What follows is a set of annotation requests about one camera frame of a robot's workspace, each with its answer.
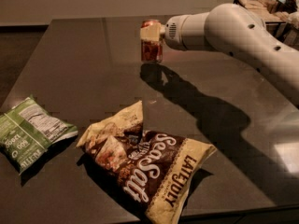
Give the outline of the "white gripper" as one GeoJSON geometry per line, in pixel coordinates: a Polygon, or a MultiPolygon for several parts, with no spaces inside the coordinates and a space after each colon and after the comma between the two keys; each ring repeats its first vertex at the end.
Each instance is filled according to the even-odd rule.
{"type": "Polygon", "coordinates": [[[152,42],[162,38],[170,49],[186,50],[182,28],[187,18],[188,15],[174,16],[163,25],[156,21],[145,21],[140,28],[140,38],[152,42]]]}

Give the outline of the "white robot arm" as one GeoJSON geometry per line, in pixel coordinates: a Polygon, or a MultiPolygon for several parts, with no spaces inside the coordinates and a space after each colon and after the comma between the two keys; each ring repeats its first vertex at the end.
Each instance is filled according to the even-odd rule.
{"type": "Polygon", "coordinates": [[[222,52],[258,70],[292,104],[299,105],[299,50],[275,39],[261,18],[239,5],[175,16],[165,24],[146,21],[140,39],[150,45],[163,41],[176,50],[222,52]]]}

